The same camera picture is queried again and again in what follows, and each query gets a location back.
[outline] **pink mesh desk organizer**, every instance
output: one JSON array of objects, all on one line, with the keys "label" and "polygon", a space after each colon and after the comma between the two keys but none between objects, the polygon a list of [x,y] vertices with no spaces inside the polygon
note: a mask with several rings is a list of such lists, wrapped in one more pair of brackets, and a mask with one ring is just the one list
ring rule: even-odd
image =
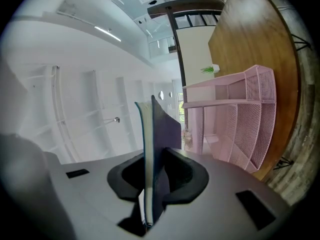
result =
[{"label": "pink mesh desk organizer", "polygon": [[268,151],[276,120],[276,83],[271,68],[254,65],[241,73],[183,87],[211,86],[215,99],[183,104],[188,109],[193,151],[202,154],[204,139],[215,159],[252,173]]}]

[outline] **wooden tabletop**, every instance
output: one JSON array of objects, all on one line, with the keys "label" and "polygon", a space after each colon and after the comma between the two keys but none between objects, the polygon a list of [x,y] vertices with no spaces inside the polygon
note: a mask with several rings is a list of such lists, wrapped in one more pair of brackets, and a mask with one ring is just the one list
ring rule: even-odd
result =
[{"label": "wooden tabletop", "polygon": [[290,31],[269,0],[227,0],[209,40],[215,77],[243,72],[258,64],[273,69],[277,104],[272,140],[254,176],[266,178],[284,154],[300,102],[300,69]]}]

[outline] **white wall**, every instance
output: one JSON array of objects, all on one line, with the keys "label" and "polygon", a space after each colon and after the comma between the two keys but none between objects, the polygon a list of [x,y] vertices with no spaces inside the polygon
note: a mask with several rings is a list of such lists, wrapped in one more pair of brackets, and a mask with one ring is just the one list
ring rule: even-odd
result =
[{"label": "white wall", "polygon": [[[125,91],[128,103],[128,109],[132,122],[132,128],[138,149],[143,148],[143,136],[142,136],[142,125],[140,114],[135,102],[146,102],[151,100],[151,95],[154,95],[156,100],[161,105],[162,109],[170,116],[173,112],[171,108],[174,108],[174,100],[169,97],[169,92],[173,90],[171,82],[155,82],[155,81],[144,81],[135,80],[125,77]],[[158,94],[160,91],[164,93],[164,100],[159,99]]]},{"label": "white wall", "polygon": [[160,55],[160,56],[157,56],[155,58],[152,58],[150,60],[153,65],[155,65],[157,67],[156,64],[161,64],[161,63],[165,63],[165,62],[168,62],[168,61],[172,61],[172,62],[169,62],[168,65],[170,64],[174,64],[174,65],[171,65],[170,68],[172,69],[173,67],[175,68],[179,68],[179,60],[178,60],[178,53],[177,52],[172,52],[172,53],[168,53],[168,54],[164,54],[164,55]]},{"label": "white wall", "polygon": [[166,38],[149,43],[150,57],[169,54],[169,46]]},{"label": "white wall", "polygon": [[[178,29],[186,85],[196,84],[214,78],[214,74],[202,73],[201,69],[211,66],[212,59],[208,46],[214,26],[197,26]],[[205,101],[215,98],[212,88],[187,90],[188,102]]]},{"label": "white wall", "polygon": [[170,76],[171,79],[181,79],[180,66],[177,53],[167,54],[168,56],[164,57],[163,60],[154,59],[153,64],[156,71],[164,76]]},{"label": "white wall", "polygon": [[174,90],[177,94],[180,94],[183,92],[181,79],[174,79],[172,80],[172,83],[173,83]]},{"label": "white wall", "polygon": [[152,33],[152,37],[149,35],[148,36],[148,43],[152,43],[154,41],[164,39],[164,38],[173,37],[173,36],[174,36],[174,33],[172,32],[172,29],[168,28],[166,31]]},{"label": "white wall", "polygon": [[[132,118],[134,113],[129,112],[129,121],[134,121],[132,130],[128,124],[122,124],[127,114],[123,109],[119,110],[119,105],[124,102],[117,101],[121,92],[119,86],[112,84],[121,78],[128,82],[128,85],[123,82],[120,88],[125,90],[126,105],[133,110],[133,102],[141,95],[137,89],[139,81],[144,87],[149,83],[170,84],[174,71],[151,68],[101,38],[42,21],[11,22],[1,43],[1,54],[21,81],[29,78],[26,86],[31,97],[28,101],[30,109],[18,132],[24,137],[31,133],[31,139],[43,150],[56,153],[61,163],[101,159],[141,148],[141,135],[137,133],[141,130],[140,118]],[[63,122],[57,122],[55,116],[54,74],[50,71],[50,64],[60,66],[58,89],[64,111]],[[120,124],[113,122],[95,130],[102,125],[103,119],[116,116],[120,116]]]}]

